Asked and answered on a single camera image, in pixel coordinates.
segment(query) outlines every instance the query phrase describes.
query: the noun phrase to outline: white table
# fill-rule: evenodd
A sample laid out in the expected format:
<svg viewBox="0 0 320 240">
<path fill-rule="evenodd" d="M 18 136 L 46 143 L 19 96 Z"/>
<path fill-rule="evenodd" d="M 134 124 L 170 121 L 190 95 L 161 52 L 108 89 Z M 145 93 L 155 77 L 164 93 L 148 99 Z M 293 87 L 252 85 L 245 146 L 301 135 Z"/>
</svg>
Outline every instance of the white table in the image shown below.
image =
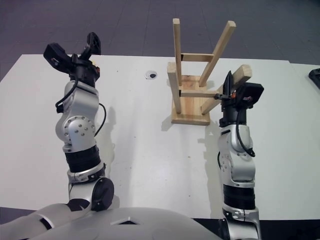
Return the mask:
<svg viewBox="0 0 320 240">
<path fill-rule="evenodd" d="M 108 112 L 97 143 L 115 185 L 113 207 L 163 208 L 192 218 L 220 218 L 220 108 L 210 112 L 212 123 L 207 127 L 171 125 L 166 68 L 174 58 L 92 59 L 101 68 L 96 88 Z M 319 90 L 303 78 L 308 72 L 300 75 L 306 68 L 253 59 L 220 59 L 209 78 L 211 89 L 241 64 L 251 65 L 250 82 L 265 88 L 247 112 L 256 152 L 260 219 L 319 219 Z M 204 66 L 184 62 L 182 73 L 199 75 Z M 158 77 L 145 79 L 148 70 Z M 22 55 L 0 83 L 1 207 L 36 210 L 68 201 L 68 165 L 55 134 L 60 116 L 54 107 L 68 80 L 41 55 Z M 98 124 L 102 117 L 100 109 Z"/>
</svg>

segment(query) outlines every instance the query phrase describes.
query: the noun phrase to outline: wooden rung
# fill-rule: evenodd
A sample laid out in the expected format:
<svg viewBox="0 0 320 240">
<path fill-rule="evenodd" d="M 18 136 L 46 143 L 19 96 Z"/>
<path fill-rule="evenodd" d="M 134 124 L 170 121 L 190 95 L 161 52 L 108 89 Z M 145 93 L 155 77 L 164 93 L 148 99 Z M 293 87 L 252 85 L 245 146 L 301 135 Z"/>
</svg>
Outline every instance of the wooden rung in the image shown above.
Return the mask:
<svg viewBox="0 0 320 240">
<path fill-rule="evenodd" d="M 242 84 L 244 84 L 246 81 L 248 81 L 252 77 L 252 70 L 249 65 L 241 65 L 233 74 L 233 86 L 232 91 L 237 90 Z M 222 84 L 217 92 L 220 94 L 223 93 L 224 85 Z M 201 113 L 207 114 L 210 112 L 213 108 L 215 108 L 217 105 L 221 103 L 221 100 L 216 100 L 213 98 L 208 99 L 205 101 L 204 104 L 201 106 Z"/>
<path fill-rule="evenodd" d="M 181 37 L 180 37 L 180 19 L 173 19 L 173 40 L 174 40 L 174 55 L 176 63 L 176 72 L 178 77 L 179 86 L 181 86 Z"/>
<path fill-rule="evenodd" d="M 210 62 L 213 54 L 208 53 L 181 53 L 181 61 L 184 62 Z"/>
<path fill-rule="evenodd" d="M 180 97 L 187 98 L 213 98 L 218 92 L 208 90 L 182 90 Z"/>
<path fill-rule="evenodd" d="M 225 50 L 225 47 L 227 46 L 227 43 L 229 42 L 229 39 L 236 29 L 236 23 L 234 21 L 228 21 L 225 25 L 225 28 L 219 38 L 219 41 L 217 42 L 214 50 L 213 50 L 213 58 L 210 62 L 207 63 L 205 66 L 205 69 L 200 77 L 199 86 L 203 87 L 206 85 L 207 80 L 212 73 L 213 69 L 215 68 L 219 58 L 221 57 L 222 53 Z"/>
<path fill-rule="evenodd" d="M 177 114 L 181 113 L 181 101 L 179 96 L 179 85 L 178 85 L 178 75 L 177 75 L 177 67 L 175 62 L 168 62 L 167 68 L 166 68 L 169 82 L 170 82 L 170 88 L 172 92 L 172 98 L 175 106 L 175 111 Z"/>
</svg>

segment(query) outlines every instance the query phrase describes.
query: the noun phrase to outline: silver robot arm segment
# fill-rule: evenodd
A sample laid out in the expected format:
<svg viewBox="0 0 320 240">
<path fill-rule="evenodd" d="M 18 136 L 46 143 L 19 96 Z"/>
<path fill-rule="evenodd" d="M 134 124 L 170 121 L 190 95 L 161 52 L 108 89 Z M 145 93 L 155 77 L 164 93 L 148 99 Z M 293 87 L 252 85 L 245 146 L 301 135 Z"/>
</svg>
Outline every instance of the silver robot arm segment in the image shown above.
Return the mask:
<svg viewBox="0 0 320 240">
<path fill-rule="evenodd" d="M 233 76 L 228 73 L 223 85 L 218 140 L 218 165 L 224 201 L 219 221 L 219 235 L 224 240 L 262 239 L 259 210 L 255 205 L 255 173 L 253 141 L 247 126 L 246 110 L 259 100 L 264 88 L 244 83 L 231 92 Z"/>
</svg>

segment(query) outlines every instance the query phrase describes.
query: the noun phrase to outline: black object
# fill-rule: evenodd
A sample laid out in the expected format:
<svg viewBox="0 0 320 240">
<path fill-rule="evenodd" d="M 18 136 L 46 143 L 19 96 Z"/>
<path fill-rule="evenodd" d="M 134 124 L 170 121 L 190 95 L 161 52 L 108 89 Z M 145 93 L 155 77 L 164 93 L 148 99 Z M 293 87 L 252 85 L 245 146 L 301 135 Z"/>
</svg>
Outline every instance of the black object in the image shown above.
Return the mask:
<svg viewBox="0 0 320 240">
<path fill-rule="evenodd" d="M 45 226 L 47 230 L 52 229 L 52 226 L 50 225 L 50 223 L 44 218 L 41 218 L 39 221 Z"/>
<path fill-rule="evenodd" d="M 112 204 L 114 193 L 115 186 L 113 182 L 106 177 L 100 178 L 95 184 L 92 192 L 91 210 L 99 212 L 108 209 Z"/>
<path fill-rule="evenodd" d="M 135 222 L 133 221 L 124 221 L 122 223 L 119 223 L 119 225 L 137 225 Z"/>
<path fill-rule="evenodd" d="M 227 220 L 225 218 L 219 219 L 218 224 L 219 224 L 218 236 L 223 240 L 230 240 Z"/>
<path fill-rule="evenodd" d="M 71 212 L 82 211 L 89 206 L 90 202 L 82 198 L 71 199 L 66 205 Z"/>
<path fill-rule="evenodd" d="M 320 68 L 314 69 L 309 73 L 309 78 L 320 89 Z"/>
<path fill-rule="evenodd" d="M 236 124 L 238 112 L 253 108 L 264 91 L 264 87 L 261 84 L 246 82 L 234 92 L 232 91 L 233 85 L 234 77 L 229 71 L 223 84 L 223 95 L 215 97 L 216 99 L 221 99 L 221 110 L 223 112 L 223 118 L 219 120 L 221 128 Z M 241 111 L 239 123 L 247 124 L 246 111 Z"/>
<path fill-rule="evenodd" d="M 75 53 L 71 57 L 68 56 L 58 43 L 48 44 L 43 53 L 44 58 L 53 68 L 69 74 L 70 80 L 75 81 L 72 89 L 55 104 L 58 113 L 63 113 L 63 107 L 60 104 L 76 89 L 78 81 L 94 88 L 100 77 L 100 68 L 94 66 L 89 60 L 92 54 L 101 55 L 100 39 L 94 32 L 90 32 L 86 42 L 87 44 L 79 57 Z"/>
<path fill-rule="evenodd" d="M 83 151 L 65 153 L 71 173 L 79 173 L 97 166 L 101 160 L 97 145 Z"/>
<path fill-rule="evenodd" d="M 223 185 L 224 203 L 236 209 L 253 210 L 255 204 L 255 190 Z"/>
<path fill-rule="evenodd" d="M 103 108 L 104 116 L 103 116 L 103 120 L 102 120 L 101 126 L 100 126 L 99 129 L 95 132 L 94 136 L 97 136 L 97 135 L 98 135 L 98 133 L 100 132 L 100 130 L 101 130 L 102 127 L 104 126 L 104 124 L 105 124 L 105 122 L 106 122 L 106 119 L 107 119 L 107 110 L 106 110 L 106 107 L 105 107 L 102 103 L 99 103 L 99 105 Z"/>
</svg>

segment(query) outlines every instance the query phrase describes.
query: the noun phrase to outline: black cable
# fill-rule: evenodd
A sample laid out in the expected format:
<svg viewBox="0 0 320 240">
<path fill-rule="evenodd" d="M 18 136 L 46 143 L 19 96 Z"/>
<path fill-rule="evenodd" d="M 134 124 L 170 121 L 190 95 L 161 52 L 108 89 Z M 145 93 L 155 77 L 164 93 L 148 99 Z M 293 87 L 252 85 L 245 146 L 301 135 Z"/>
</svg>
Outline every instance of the black cable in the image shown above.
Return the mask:
<svg viewBox="0 0 320 240">
<path fill-rule="evenodd" d="M 217 161 L 218 161 L 219 168 L 221 169 L 221 164 L 220 164 L 219 157 L 220 157 L 220 152 L 218 153 Z"/>
<path fill-rule="evenodd" d="M 64 100 L 66 100 L 73 92 L 74 90 L 76 89 L 76 87 L 78 86 L 78 82 L 79 82 L 79 79 L 76 77 L 75 78 L 75 82 L 72 86 L 72 88 L 70 89 L 70 91 L 68 91 L 68 93 L 63 97 L 61 98 L 59 101 L 57 101 L 55 103 L 55 107 L 58 108 L 59 107 L 59 104 L 61 104 Z"/>
<path fill-rule="evenodd" d="M 239 134 L 239 122 L 240 122 L 240 117 L 239 117 L 239 116 L 240 116 L 240 111 L 241 111 L 241 110 L 238 111 L 238 114 L 237 114 L 237 116 L 236 116 L 236 124 L 235 124 L 236 137 L 238 138 L 239 143 L 240 143 L 241 147 L 243 148 L 243 150 L 244 150 L 247 154 L 249 154 L 251 157 L 254 158 L 254 157 L 256 156 L 254 150 L 253 150 L 252 148 L 250 148 L 250 149 L 247 149 L 247 148 L 246 148 L 246 146 L 245 146 L 244 143 L 242 142 L 241 137 L 240 137 L 240 134 Z"/>
<path fill-rule="evenodd" d="M 95 133 L 94 136 L 97 136 L 97 134 L 100 132 L 100 130 L 102 129 L 102 127 L 103 127 L 103 125 L 105 124 L 105 121 L 106 121 L 106 119 L 107 119 L 107 110 L 106 110 L 105 106 L 104 106 L 102 103 L 99 103 L 99 105 L 103 108 L 104 117 L 103 117 L 101 126 L 100 126 L 99 129 L 96 131 L 96 133 Z"/>
</svg>

